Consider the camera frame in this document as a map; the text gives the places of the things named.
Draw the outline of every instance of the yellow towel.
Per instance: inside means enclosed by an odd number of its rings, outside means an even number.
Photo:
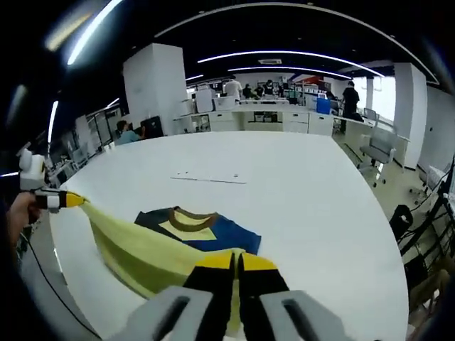
[[[89,202],[81,208],[90,219],[95,242],[106,265],[145,298],[171,285],[182,286],[197,261],[226,251],[199,251],[158,232],[106,215]],[[235,253],[236,261],[243,252],[230,250]],[[238,281],[235,280],[231,319],[227,325],[229,336],[235,336],[240,326],[239,304]]]

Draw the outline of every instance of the office floor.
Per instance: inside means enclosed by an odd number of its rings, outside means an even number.
[[[333,139],[343,149],[346,155],[355,164],[359,164],[358,157],[344,144],[344,135],[337,134]],[[375,194],[378,202],[380,203],[385,215],[388,219],[393,216],[393,212],[398,205],[404,204],[411,210],[416,207],[414,203],[417,199],[415,193],[410,193],[410,188],[415,190],[423,189],[423,182],[419,179],[420,169],[416,171],[402,169],[396,162],[384,165],[383,174],[386,179],[386,184],[378,183],[374,188],[373,183],[376,180],[376,173],[374,171],[367,172],[363,175],[371,190]],[[427,200],[419,209],[415,210],[412,214],[414,217],[413,227],[420,226],[425,218],[425,213],[429,210],[434,202],[434,197]],[[424,233],[419,240],[418,248],[425,252],[436,241],[433,231],[429,230]],[[403,262],[407,263],[418,255],[416,248],[410,249],[404,256]]]

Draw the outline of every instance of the white table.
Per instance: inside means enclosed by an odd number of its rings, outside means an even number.
[[[178,171],[240,174],[246,184],[173,180]],[[403,341],[407,287],[387,219],[362,175],[327,136],[282,132],[178,135],[118,146],[76,173],[69,190],[115,217],[180,205],[220,212],[262,235],[290,289],[340,316],[354,340]],[[50,219],[68,288],[101,337],[144,299],[104,265],[81,209]]]

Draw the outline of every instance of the black ceiling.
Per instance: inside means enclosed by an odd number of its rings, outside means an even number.
[[[390,40],[359,23],[339,16],[290,6],[255,6],[204,16],[155,38],[168,27],[198,14],[226,6],[258,1],[204,0],[152,1],[123,0],[95,31],[74,65],[66,60],[77,37],[85,29],[82,24],[55,52],[45,49],[43,41],[63,20],[64,14],[77,11],[90,3],[93,16],[107,0],[57,1],[43,4],[12,4],[11,18],[2,23],[8,46],[8,92],[2,99],[7,113],[17,85],[28,88],[29,96],[17,114],[18,121],[31,122],[23,135],[31,139],[47,129],[52,102],[60,101],[55,128],[62,131],[75,117],[105,106],[123,97],[122,64],[144,46],[156,42],[183,48],[187,77],[204,74],[221,77],[232,67],[258,66],[259,56],[214,60],[198,64],[197,60],[224,53],[246,50],[297,50],[331,55],[365,63],[374,60],[413,62],[413,58]],[[293,1],[307,4],[307,1]],[[444,7],[417,1],[317,1],[320,6],[364,21],[392,35],[411,50],[440,80],[446,80],[444,69],[453,70],[455,50],[447,34],[451,18]],[[434,61],[434,56],[443,63]],[[309,67],[336,72],[348,65],[300,55],[261,55],[281,58],[286,66]]]

